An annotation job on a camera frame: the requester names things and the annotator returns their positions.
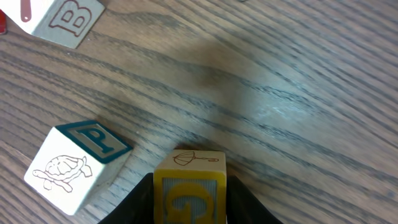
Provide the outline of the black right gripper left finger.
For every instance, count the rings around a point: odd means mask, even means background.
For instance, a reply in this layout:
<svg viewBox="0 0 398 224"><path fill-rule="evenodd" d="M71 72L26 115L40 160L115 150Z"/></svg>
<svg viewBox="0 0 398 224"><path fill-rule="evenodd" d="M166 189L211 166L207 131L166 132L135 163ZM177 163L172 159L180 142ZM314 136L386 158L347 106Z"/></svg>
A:
<svg viewBox="0 0 398 224"><path fill-rule="evenodd" d="M146 174L98 224L154 224L153 173Z"/></svg>

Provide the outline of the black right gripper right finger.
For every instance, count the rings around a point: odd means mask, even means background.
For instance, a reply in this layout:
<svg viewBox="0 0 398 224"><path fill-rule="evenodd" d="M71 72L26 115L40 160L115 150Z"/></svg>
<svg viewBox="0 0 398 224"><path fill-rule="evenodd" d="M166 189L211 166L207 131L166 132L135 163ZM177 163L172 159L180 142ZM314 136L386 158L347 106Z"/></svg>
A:
<svg viewBox="0 0 398 224"><path fill-rule="evenodd" d="M227 178L226 219L228 224L283 224L235 175Z"/></svg>

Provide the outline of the wooden block yellow acorn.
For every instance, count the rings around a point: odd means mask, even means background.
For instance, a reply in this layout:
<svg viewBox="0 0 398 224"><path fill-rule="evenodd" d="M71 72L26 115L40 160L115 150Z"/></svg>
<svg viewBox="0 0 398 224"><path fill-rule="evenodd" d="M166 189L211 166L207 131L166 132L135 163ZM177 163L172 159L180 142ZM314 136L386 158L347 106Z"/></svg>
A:
<svg viewBox="0 0 398 224"><path fill-rule="evenodd" d="M173 150L154 170L154 222L226 223L226 156Z"/></svg>

